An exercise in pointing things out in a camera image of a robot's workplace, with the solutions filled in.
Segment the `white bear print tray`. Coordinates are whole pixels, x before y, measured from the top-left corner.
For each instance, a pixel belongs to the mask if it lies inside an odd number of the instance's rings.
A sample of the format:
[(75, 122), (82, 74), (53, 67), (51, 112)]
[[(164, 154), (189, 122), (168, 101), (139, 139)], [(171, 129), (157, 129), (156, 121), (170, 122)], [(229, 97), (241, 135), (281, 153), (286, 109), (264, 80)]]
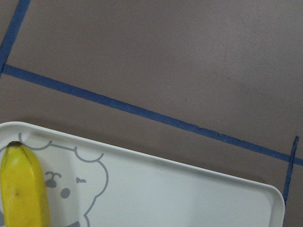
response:
[(38, 156), (54, 227), (280, 227), (278, 189), (24, 122), (0, 126), (0, 149)]

